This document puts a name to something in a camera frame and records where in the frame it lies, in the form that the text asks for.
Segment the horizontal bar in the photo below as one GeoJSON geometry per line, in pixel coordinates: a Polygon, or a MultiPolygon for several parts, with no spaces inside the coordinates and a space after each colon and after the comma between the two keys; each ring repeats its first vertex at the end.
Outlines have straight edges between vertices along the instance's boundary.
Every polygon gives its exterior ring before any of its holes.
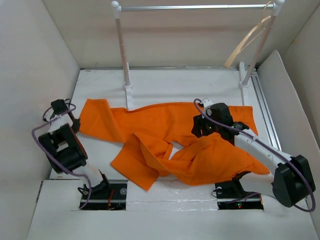
{"type": "MultiPolygon", "coordinates": [[[[266,4],[247,5],[190,5],[190,6],[122,6],[121,12],[137,11],[181,11],[181,10],[235,10],[235,9],[257,9],[261,10],[266,4]]],[[[269,4],[266,9],[273,9],[274,4],[269,4]]]]}

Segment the white panel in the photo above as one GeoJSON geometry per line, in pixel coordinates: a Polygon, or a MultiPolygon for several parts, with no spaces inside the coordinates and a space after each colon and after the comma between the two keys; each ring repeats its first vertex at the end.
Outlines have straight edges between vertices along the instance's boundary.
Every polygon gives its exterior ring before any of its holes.
{"type": "Polygon", "coordinates": [[[26,240],[40,180],[0,182],[0,239],[26,240]]]}
{"type": "Polygon", "coordinates": [[[93,236],[110,240],[318,239],[310,215],[301,211],[66,210],[69,200],[50,206],[43,201],[63,193],[76,197],[73,192],[77,189],[70,184],[75,181],[51,182],[45,193],[41,191],[28,240],[87,240],[93,236]]]}
{"type": "MultiPolygon", "coordinates": [[[[112,0],[43,0],[81,67],[121,66],[112,0]]],[[[122,6],[266,4],[267,0],[119,0],[122,6]]],[[[319,0],[287,0],[262,51],[284,53],[319,0]]],[[[222,66],[260,21],[261,10],[124,12],[130,66],[222,66]]],[[[259,38],[234,63],[250,64],[259,38]]]]}
{"type": "Polygon", "coordinates": [[[149,191],[128,181],[127,211],[214,211],[214,184],[189,186],[179,180],[158,180],[149,191]]]}
{"type": "Polygon", "coordinates": [[[43,180],[51,168],[31,130],[72,96],[79,67],[41,0],[5,0],[0,39],[0,180],[43,180]]]}
{"type": "MultiPolygon", "coordinates": [[[[131,70],[130,75],[135,109],[157,103],[192,102],[195,98],[209,98],[214,103],[242,105],[238,87],[239,71],[235,69],[131,70]]],[[[72,102],[77,106],[74,116],[79,117],[88,98],[106,98],[111,107],[126,107],[123,83],[122,70],[81,70],[72,97],[72,102]]],[[[251,82],[248,91],[259,135],[268,140],[264,119],[251,82]]],[[[109,164],[118,155],[123,144],[100,141],[81,134],[78,134],[78,137],[88,154],[88,161],[93,166],[105,173],[109,179],[126,179],[109,164]]],[[[50,178],[75,177],[52,171],[50,178]]],[[[176,178],[170,175],[165,179],[176,178]]]]}
{"type": "MultiPolygon", "coordinates": [[[[280,55],[274,51],[258,69],[260,82],[269,106],[282,150],[299,154],[309,161],[316,187],[320,184],[320,151],[297,92],[280,55]]],[[[317,202],[320,192],[315,192],[317,202]]],[[[320,208],[311,215],[319,231],[320,208]]]]}
{"type": "MultiPolygon", "coordinates": [[[[301,30],[300,34],[292,42],[290,48],[283,56],[285,68],[299,95],[305,114],[309,120],[318,146],[320,145],[320,7],[301,30]]],[[[314,141],[310,141],[310,148],[316,148],[314,141]]],[[[316,187],[320,186],[320,159],[318,151],[310,152],[311,166],[316,187]]],[[[320,201],[320,192],[316,192],[320,201]]],[[[311,215],[314,225],[320,236],[320,210],[311,215]]]]}
{"type": "MultiPolygon", "coordinates": [[[[301,210],[296,207],[285,207],[280,204],[274,197],[262,195],[263,202],[263,211],[266,213],[299,213],[301,214],[301,210]]],[[[301,200],[297,203],[297,205],[301,208],[307,209],[307,202],[305,200],[301,200]]]]}

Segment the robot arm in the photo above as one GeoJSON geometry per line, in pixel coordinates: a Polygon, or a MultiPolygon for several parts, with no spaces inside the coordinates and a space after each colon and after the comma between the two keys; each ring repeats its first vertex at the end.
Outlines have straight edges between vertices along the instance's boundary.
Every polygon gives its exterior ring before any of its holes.
{"type": "Polygon", "coordinates": [[[311,188],[311,193],[316,190],[305,157],[301,155],[293,157],[279,151],[258,137],[243,122],[234,122],[228,106],[224,103],[213,104],[210,100],[204,99],[200,106],[203,107],[206,117],[201,114],[193,118],[192,134],[200,138],[219,133],[224,140],[259,160],[272,174],[258,175],[250,172],[240,174],[235,181],[239,181],[245,191],[271,195],[289,208],[310,194],[308,186],[311,188]],[[308,186],[294,168],[302,174],[308,186]]]}
{"type": "MultiPolygon", "coordinates": [[[[105,195],[108,198],[111,194],[111,186],[107,177],[91,166],[88,162],[88,155],[76,136],[80,129],[80,120],[76,119],[72,112],[64,114],[69,108],[62,99],[51,103],[51,109],[45,113],[43,120],[49,122],[53,118],[57,120],[50,124],[47,133],[38,137],[39,143],[45,150],[53,156],[64,169],[59,167],[48,155],[47,158],[55,172],[75,174],[77,176],[87,176],[91,185],[91,196],[96,194],[105,195]]],[[[86,185],[87,179],[80,177],[85,183],[84,188],[78,188],[85,198],[88,198],[89,188],[86,185]]]]}

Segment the orange shirt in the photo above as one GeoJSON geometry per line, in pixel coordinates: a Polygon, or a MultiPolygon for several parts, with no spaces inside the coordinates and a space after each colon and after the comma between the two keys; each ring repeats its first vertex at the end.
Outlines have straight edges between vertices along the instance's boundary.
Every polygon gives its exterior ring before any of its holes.
{"type": "MultiPolygon", "coordinates": [[[[235,122],[255,133],[250,106],[229,106],[235,122]]],[[[125,143],[111,165],[144,190],[159,176],[175,175],[188,185],[229,181],[236,174],[269,170],[218,133],[197,138],[191,133],[199,112],[191,102],[149,105],[133,111],[110,108],[105,99],[88,99],[80,115],[80,132],[110,142],[125,143]],[[172,142],[184,146],[171,159],[172,142]]]]}

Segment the screw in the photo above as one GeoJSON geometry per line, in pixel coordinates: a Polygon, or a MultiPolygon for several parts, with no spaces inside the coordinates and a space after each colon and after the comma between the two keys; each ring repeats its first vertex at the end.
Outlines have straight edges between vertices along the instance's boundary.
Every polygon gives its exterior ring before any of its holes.
{"type": "Polygon", "coordinates": [[[222,187],[218,186],[218,187],[215,189],[215,192],[216,192],[216,194],[222,194],[222,187]]]}
{"type": "Polygon", "coordinates": [[[124,187],[121,188],[121,189],[120,189],[120,194],[121,194],[121,195],[126,195],[126,194],[127,194],[127,189],[124,188],[124,187]]]}

